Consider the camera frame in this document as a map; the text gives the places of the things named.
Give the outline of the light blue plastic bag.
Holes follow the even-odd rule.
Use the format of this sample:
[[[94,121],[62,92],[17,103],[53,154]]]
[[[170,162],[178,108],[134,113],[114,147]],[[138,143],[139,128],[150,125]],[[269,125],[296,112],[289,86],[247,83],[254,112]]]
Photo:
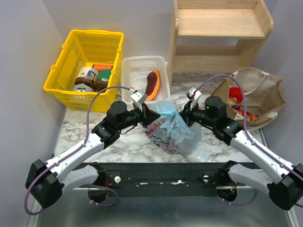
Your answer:
[[[190,155],[197,149],[202,139],[198,123],[188,127],[171,101],[158,101],[150,109],[160,114],[144,131],[153,144],[171,154]]]

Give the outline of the red assorted candy bag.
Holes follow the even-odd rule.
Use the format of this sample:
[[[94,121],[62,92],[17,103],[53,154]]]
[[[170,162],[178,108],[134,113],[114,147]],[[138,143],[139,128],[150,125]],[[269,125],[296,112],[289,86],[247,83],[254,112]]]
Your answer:
[[[250,112],[246,111],[244,112],[244,110],[242,109],[235,109],[235,112],[239,115],[241,115],[242,117],[244,117],[244,113],[246,113],[246,120],[249,122],[256,122],[258,121],[258,115],[256,114],[251,114]]]

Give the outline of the brown burlap tote bag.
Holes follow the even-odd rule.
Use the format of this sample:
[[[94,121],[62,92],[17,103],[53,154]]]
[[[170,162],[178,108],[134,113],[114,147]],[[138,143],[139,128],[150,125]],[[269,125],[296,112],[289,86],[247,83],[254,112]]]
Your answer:
[[[224,79],[212,93],[212,96],[218,96],[226,103],[229,118],[236,120],[241,125],[246,123],[247,127],[256,129],[268,125],[277,118],[278,112],[286,104],[280,92],[281,78],[252,67],[240,69],[232,73],[231,77],[237,81]],[[235,109],[229,105],[229,87],[240,88],[243,101],[239,109],[258,115],[258,121],[244,121],[244,117],[237,114]]]

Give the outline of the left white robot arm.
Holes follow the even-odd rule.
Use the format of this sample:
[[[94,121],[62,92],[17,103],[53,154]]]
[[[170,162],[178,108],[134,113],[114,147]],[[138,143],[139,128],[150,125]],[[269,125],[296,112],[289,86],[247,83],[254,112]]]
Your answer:
[[[26,196],[32,195],[43,209],[52,206],[68,187],[64,179],[83,161],[112,145],[121,130],[137,124],[147,127],[159,117],[146,104],[129,111],[123,101],[115,101],[84,140],[46,162],[38,159],[31,164],[25,183]]]

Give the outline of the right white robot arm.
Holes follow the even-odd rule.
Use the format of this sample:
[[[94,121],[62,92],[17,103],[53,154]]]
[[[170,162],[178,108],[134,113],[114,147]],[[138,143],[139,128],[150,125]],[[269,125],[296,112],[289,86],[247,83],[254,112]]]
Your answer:
[[[259,143],[237,121],[227,116],[226,104],[217,96],[205,100],[205,110],[199,108],[198,97],[188,95],[189,101],[180,112],[187,126],[198,123],[214,136],[253,161],[261,171],[228,161],[219,169],[221,181],[233,181],[267,194],[283,210],[290,210],[303,196],[303,165],[284,160]]]

